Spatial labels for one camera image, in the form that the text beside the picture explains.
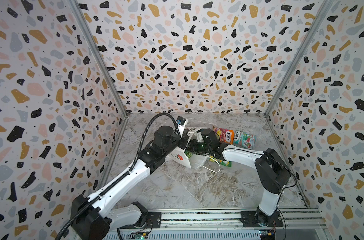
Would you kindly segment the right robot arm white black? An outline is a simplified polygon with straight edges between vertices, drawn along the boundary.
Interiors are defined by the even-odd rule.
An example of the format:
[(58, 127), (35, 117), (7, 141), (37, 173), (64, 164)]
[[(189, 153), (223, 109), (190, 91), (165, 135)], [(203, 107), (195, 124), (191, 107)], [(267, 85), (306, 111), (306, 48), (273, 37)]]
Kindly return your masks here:
[(254, 151), (221, 141), (211, 129), (198, 131), (187, 144), (187, 150), (198, 156), (214, 157), (250, 167), (258, 173), (264, 188), (262, 200), (257, 207), (254, 222), (267, 227), (278, 217), (278, 204), (292, 172), (273, 149)]

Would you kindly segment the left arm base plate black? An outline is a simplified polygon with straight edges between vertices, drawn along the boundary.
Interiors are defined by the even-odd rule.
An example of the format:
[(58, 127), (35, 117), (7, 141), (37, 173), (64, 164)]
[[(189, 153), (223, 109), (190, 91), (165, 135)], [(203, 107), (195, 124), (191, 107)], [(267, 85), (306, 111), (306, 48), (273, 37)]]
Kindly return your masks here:
[(159, 229), (161, 226), (161, 219), (161, 212), (147, 212), (142, 214), (135, 224), (123, 226), (121, 229)]

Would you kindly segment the white paper bag red flower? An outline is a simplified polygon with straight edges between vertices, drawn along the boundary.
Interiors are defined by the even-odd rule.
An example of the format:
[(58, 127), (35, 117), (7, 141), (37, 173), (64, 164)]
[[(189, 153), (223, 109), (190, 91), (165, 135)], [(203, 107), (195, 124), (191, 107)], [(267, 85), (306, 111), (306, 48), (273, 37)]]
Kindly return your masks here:
[[(185, 134), (188, 138), (188, 143), (184, 149), (178, 147), (173, 150), (167, 157), (166, 161), (174, 161), (189, 169), (198, 170), (205, 168), (213, 173), (221, 171), (221, 165), (218, 160), (211, 156), (208, 152), (208, 145), (204, 142), (202, 130), (210, 130), (202, 127), (187, 127)], [(206, 166), (206, 162), (211, 161), (216, 163), (218, 167), (211, 169)]]

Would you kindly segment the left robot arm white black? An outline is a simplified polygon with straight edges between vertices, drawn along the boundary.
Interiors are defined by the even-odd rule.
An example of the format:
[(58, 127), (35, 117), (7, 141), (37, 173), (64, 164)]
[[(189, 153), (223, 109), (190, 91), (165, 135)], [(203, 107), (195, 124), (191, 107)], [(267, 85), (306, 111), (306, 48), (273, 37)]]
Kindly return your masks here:
[(77, 197), (71, 207), (71, 226), (82, 240), (102, 240), (112, 229), (148, 226), (148, 210), (139, 202), (125, 208), (114, 206), (134, 186), (152, 174), (180, 145), (186, 145), (185, 126), (162, 126), (154, 133), (151, 146), (142, 149), (134, 167), (128, 167), (106, 186), (89, 197)]

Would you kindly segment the teal pink Fox's candy packet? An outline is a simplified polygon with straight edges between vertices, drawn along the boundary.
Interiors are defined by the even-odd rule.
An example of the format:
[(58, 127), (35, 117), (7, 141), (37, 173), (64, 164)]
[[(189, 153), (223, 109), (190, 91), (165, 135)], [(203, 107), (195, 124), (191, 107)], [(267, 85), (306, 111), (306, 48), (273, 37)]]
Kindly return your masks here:
[(233, 140), (233, 145), (253, 150), (256, 144), (256, 136), (252, 134), (245, 133), (243, 131), (235, 131), (235, 137)]

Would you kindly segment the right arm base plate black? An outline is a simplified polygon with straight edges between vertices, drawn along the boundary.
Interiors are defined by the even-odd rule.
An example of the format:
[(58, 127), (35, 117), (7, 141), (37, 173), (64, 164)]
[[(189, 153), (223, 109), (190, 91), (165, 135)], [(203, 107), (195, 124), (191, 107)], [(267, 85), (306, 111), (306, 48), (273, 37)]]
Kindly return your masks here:
[(258, 228), (258, 227), (283, 227), (283, 219), (276, 210), (271, 216), (266, 215), (259, 209), (256, 211), (242, 211), (241, 222), (244, 228)]

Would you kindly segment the orange pink Fox's candy packet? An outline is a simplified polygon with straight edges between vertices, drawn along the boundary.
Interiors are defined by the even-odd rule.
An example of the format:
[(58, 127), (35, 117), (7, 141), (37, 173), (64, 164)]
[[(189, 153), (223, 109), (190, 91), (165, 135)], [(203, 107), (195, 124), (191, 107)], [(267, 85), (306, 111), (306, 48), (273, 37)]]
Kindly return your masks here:
[(213, 131), (219, 137), (220, 143), (232, 144), (235, 137), (235, 132), (233, 130), (213, 127)]

